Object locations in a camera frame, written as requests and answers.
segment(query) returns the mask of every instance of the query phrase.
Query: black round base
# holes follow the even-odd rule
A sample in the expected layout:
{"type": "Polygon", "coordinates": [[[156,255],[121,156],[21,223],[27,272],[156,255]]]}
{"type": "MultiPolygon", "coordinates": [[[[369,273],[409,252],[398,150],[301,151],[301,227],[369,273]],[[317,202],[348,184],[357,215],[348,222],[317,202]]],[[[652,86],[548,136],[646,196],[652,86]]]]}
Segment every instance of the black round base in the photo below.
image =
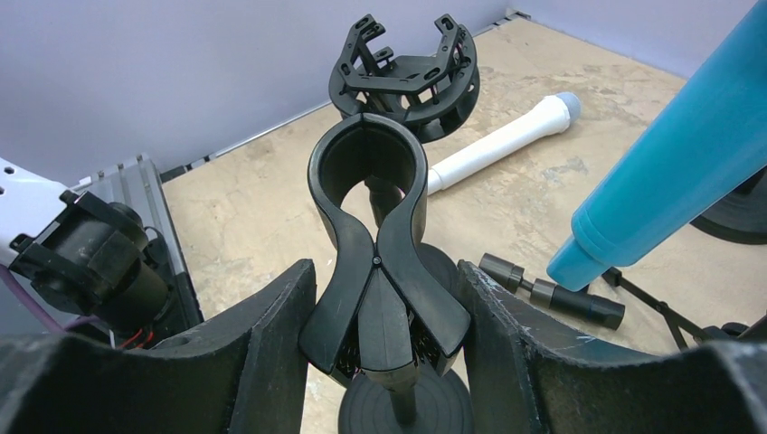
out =
{"type": "Polygon", "coordinates": [[[444,251],[425,242],[418,245],[418,258],[423,267],[455,297],[458,290],[458,268],[453,259],[444,251]]]}
{"type": "Polygon", "coordinates": [[[357,375],[341,400],[339,434],[470,434],[474,432],[471,398],[463,381],[453,371],[439,377],[422,366],[415,385],[417,416],[402,427],[394,418],[389,392],[364,375],[357,375]]]}
{"type": "Polygon", "coordinates": [[[754,176],[690,222],[718,239],[767,244],[767,179],[754,176]]]}

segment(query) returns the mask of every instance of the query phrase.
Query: gray wall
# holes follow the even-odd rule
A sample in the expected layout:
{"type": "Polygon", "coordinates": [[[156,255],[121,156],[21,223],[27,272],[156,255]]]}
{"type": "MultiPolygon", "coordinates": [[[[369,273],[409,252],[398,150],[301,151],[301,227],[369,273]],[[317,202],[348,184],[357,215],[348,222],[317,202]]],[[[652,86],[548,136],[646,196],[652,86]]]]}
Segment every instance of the gray wall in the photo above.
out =
{"type": "Polygon", "coordinates": [[[398,53],[433,21],[471,31],[508,0],[6,0],[0,155],[66,184],[139,152],[160,170],[235,145],[327,99],[349,25],[370,12],[398,53]]]}
{"type": "Polygon", "coordinates": [[[755,0],[510,0],[555,30],[689,77],[755,0]]]}

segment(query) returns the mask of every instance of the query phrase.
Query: blue bottle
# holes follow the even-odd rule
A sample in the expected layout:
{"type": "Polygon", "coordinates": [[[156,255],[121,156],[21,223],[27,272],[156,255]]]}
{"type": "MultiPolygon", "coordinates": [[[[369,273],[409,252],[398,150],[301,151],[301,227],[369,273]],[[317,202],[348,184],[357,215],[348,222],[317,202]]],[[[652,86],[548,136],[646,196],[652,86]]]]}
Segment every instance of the blue bottle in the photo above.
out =
{"type": "Polygon", "coordinates": [[[573,215],[549,276],[631,265],[767,165],[767,0],[733,29],[573,215]]]}

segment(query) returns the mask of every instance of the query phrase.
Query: table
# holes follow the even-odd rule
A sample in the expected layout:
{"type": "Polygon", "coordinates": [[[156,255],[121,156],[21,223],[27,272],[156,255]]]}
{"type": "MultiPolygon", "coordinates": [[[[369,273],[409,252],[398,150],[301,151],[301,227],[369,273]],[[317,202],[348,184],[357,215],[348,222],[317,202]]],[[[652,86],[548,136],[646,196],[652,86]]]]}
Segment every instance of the table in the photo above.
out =
{"type": "MultiPolygon", "coordinates": [[[[570,233],[578,205],[607,174],[684,80],[543,26],[517,19],[476,38],[481,94],[453,135],[425,146],[442,158],[523,115],[543,96],[572,91],[582,117],[548,137],[429,198],[424,241],[453,259],[478,263],[494,253],[545,278],[570,233]]],[[[336,252],[307,186],[317,141],[340,120],[324,107],[165,184],[201,309],[211,317],[263,288],[297,259],[317,267],[325,289],[336,252]]],[[[343,208],[375,233],[367,192],[358,185],[343,208]]],[[[755,264],[767,249],[717,240],[685,227],[624,276],[701,326],[752,323],[767,300],[755,264]]],[[[627,305],[618,331],[562,321],[615,344],[653,354],[677,348],[662,317],[603,282],[592,293],[627,305]]],[[[457,372],[466,379],[459,359],[457,372]]],[[[302,432],[336,432],[344,390],[310,367],[302,432]]]]}

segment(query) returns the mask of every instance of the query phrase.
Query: microphone head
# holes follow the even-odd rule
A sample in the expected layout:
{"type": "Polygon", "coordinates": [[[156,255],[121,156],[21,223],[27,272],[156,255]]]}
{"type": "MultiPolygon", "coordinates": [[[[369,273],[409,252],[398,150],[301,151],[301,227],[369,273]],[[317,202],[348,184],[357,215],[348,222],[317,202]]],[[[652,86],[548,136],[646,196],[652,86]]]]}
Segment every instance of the microphone head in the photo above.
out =
{"type": "Polygon", "coordinates": [[[567,107],[570,113],[570,123],[572,124],[581,117],[581,101],[572,92],[559,92],[555,95],[567,107]]]}

